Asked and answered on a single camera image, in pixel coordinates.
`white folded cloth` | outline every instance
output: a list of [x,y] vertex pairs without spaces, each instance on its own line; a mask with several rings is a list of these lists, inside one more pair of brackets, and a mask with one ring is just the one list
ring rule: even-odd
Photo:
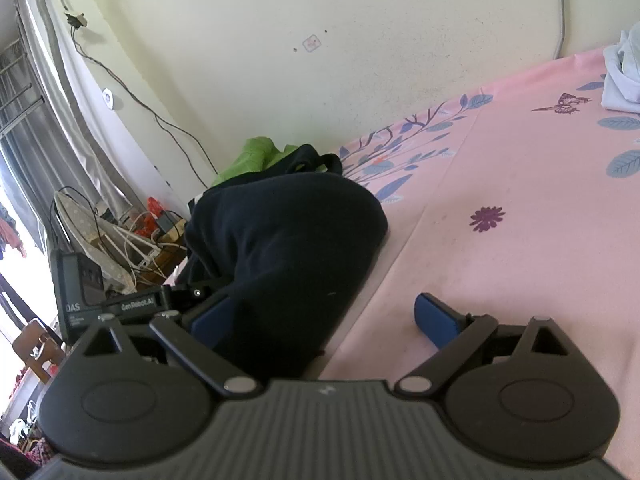
[[620,43],[603,51],[607,76],[602,91],[602,106],[609,110],[640,113],[640,22],[627,33],[622,31]]

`ribbed gray surface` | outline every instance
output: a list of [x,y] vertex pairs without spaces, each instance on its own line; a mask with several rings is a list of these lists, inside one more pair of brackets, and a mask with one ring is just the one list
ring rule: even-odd
[[63,462],[38,480],[609,480],[601,461],[560,471],[491,462],[447,433],[427,403],[391,396],[380,382],[280,381],[258,399],[226,402],[187,449],[126,471]]

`metal bar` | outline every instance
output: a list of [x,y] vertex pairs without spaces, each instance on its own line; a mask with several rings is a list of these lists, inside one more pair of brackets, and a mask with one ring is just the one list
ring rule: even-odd
[[20,43],[20,39],[19,38],[18,38],[18,40],[15,40],[12,43],[10,43],[8,45],[8,47],[6,47],[2,52],[0,52],[0,56],[2,56],[2,54],[4,54],[7,50],[9,50],[12,46],[14,46],[17,43]]
[[23,111],[21,111],[14,119],[9,121],[5,126],[0,129],[0,139],[4,139],[4,136],[8,134],[15,126],[20,124],[22,120],[33,112],[37,107],[39,107],[44,102],[44,98],[42,96],[38,97],[33,103],[31,103],[28,107],[26,107]]
[[2,70],[0,70],[0,75],[2,75],[3,73],[5,73],[7,70],[9,70],[12,66],[18,64],[19,61],[22,60],[22,58],[24,57],[24,54],[22,54],[21,56],[17,57],[14,61],[12,61],[11,63],[9,63],[7,66],[5,66]]
[[0,106],[0,112],[2,110],[4,110],[5,108],[8,107],[8,105],[10,105],[11,103],[13,103],[18,97],[20,97],[22,94],[24,94],[29,88],[31,88],[33,86],[33,83],[29,83],[27,86],[25,86],[22,90],[20,90],[16,95],[14,95],[11,99],[9,99],[7,102],[5,102],[2,106]]

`purple flower print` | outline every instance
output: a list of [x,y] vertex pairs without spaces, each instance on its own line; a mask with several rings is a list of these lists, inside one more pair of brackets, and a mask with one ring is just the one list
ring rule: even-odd
[[480,211],[476,211],[471,215],[473,222],[469,225],[475,225],[474,231],[479,233],[488,231],[492,227],[496,227],[498,222],[502,222],[504,213],[501,207],[481,207]]

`sticker on wall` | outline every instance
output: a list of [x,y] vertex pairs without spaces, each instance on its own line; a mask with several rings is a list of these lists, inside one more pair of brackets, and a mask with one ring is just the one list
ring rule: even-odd
[[306,38],[306,40],[302,42],[302,45],[306,48],[307,52],[313,52],[316,48],[322,45],[322,43],[320,43],[318,37],[313,34]]

